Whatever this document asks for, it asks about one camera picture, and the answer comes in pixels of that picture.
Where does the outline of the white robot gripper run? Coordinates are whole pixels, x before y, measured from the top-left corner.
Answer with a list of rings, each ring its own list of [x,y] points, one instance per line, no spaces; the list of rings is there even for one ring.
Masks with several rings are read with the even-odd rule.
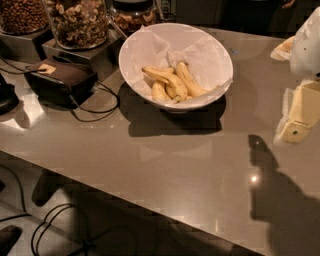
[[[300,78],[320,77],[320,7],[317,7],[292,36],[277,47],[270,57],[290,59],[290,69]],[[320,121],[320,81],[303,80],[283,95],[282,118],[276,129],[275,142],[300,143]]]

